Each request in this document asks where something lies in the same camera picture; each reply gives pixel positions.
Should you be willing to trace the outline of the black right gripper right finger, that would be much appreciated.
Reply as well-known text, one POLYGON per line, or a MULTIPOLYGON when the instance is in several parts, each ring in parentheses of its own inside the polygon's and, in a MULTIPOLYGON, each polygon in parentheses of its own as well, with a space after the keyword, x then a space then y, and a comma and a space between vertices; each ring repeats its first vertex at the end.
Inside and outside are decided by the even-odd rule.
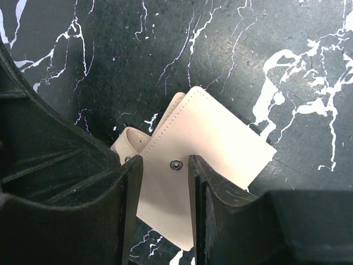
POLYGON ((351 264, 352 192, 275 190, 257 197, 191 155, 196 264, 351 264))

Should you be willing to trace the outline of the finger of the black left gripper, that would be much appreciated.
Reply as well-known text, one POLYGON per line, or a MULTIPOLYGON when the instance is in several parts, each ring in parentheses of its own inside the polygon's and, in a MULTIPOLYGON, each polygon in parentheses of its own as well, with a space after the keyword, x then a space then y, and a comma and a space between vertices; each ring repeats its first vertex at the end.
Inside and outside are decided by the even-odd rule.
POLYGON ((1 192, 84 204, 120 179, 117 155, 49 107, 1 46, 1 192))

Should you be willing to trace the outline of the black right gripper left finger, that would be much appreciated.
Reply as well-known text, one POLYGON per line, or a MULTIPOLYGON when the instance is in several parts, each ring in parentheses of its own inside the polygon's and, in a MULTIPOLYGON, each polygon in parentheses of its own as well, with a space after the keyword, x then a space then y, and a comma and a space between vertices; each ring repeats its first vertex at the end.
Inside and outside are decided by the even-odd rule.
POLYGON ((2 264, 128 264, 143 175, 134 156, 87 181, 68 206, 1 194, 2 264))

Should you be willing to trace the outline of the beige leather card holder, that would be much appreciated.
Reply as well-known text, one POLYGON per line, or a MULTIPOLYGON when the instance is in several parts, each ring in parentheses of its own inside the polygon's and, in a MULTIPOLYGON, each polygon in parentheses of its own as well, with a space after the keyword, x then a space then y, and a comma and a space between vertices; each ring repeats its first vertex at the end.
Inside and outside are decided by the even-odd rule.
POLYGON ((201 87, 177 93, 152 135, 123 130, 111 149, 120 162, 139 155, 143 180, 137 217, 184 251, 192 249, 188 158, 201 156, 246 189, 276 150, 201 87))

